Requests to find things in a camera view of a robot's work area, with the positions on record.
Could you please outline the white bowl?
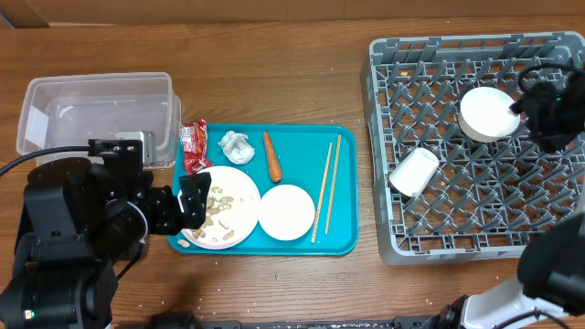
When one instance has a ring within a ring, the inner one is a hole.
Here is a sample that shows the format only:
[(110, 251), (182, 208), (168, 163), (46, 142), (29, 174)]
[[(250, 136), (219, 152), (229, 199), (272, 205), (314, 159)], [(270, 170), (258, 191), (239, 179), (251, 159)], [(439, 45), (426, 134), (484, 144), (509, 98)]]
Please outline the white bowl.
[(461, 99), (458, 123), (461, 130), (476, 142), (495, 142), (519, 126), (520, 116), (510, 109), (513, 104), (514, 100), (499, 89), (471, 89)]

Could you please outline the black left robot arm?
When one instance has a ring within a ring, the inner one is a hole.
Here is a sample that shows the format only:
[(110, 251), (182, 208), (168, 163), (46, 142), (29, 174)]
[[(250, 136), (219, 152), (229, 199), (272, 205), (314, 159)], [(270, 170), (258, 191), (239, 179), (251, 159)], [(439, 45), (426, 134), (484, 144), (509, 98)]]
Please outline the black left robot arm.
[(104, 328), (119, 260), (149, 234), (176, 235), (205, 221), (208, 173), (180, 178), (180, 196), (154, 187), (136, 159), (66, 158), (28, 176), (11, 281), (1, 294), (7, 328)]

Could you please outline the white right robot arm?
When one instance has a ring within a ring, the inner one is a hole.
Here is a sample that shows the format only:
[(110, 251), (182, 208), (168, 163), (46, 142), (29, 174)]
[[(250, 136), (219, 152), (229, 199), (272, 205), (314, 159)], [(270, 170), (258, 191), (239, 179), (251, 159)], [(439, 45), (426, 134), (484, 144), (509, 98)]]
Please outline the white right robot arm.
[[(523, 88), (511, 110), (526, 115), (531, 140), (544, 152), (565, 148), (584, 131), (584, 71), (569, 72), (558, 90), (550, 82)], [(549, 319), (564, 327), (566, 316), (584, 313), (584, 203), (573, 215), (529, 243), (517, 275), (488, 292), (463, 295), (423, 323), (425, 328), (522, 328)]]

